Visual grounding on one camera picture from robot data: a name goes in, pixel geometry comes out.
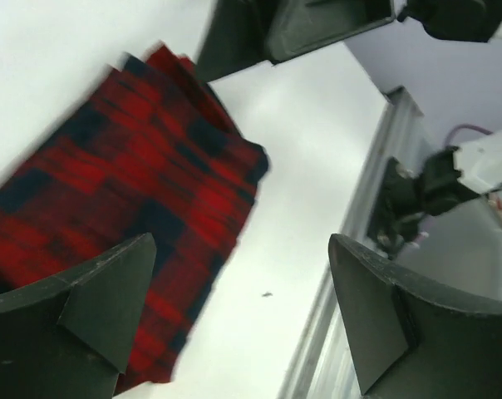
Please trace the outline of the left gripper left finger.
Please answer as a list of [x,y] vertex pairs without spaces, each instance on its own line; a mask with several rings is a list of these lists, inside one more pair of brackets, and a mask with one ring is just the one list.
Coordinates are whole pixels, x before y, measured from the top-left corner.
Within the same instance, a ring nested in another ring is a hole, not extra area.
[[0,295],[0,399],[111,398],[125,373],[156,247],[143,234]]

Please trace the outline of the red plaid skirt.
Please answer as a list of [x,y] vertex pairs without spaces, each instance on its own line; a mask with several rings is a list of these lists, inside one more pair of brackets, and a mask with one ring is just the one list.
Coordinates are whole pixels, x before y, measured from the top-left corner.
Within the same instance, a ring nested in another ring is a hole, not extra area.
[[167,383],[267,171],[189,58],[127,57],[0,187],[0,293],[151,234],[153,277],[116,392]]

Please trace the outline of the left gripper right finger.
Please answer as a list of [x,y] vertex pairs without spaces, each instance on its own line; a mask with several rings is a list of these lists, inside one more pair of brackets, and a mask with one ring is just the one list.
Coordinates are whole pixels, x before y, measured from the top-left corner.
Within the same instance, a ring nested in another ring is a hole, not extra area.
[[333,285],[365,398],[502,398],[502,301],[452,288],[343,234]]

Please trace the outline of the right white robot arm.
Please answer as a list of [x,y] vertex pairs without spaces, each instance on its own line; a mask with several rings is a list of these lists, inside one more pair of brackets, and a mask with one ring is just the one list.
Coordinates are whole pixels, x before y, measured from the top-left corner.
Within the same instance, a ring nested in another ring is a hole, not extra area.
[[[196,64],[215,81],[260,62],[279,64],[411,18],[438,40],[485,43],[502,37],[502,1],[219,1]],[[367,228],[389,255],[420,234],[421,222],[502,190],[502,130],[446,145],[417,175],[390,158]]]

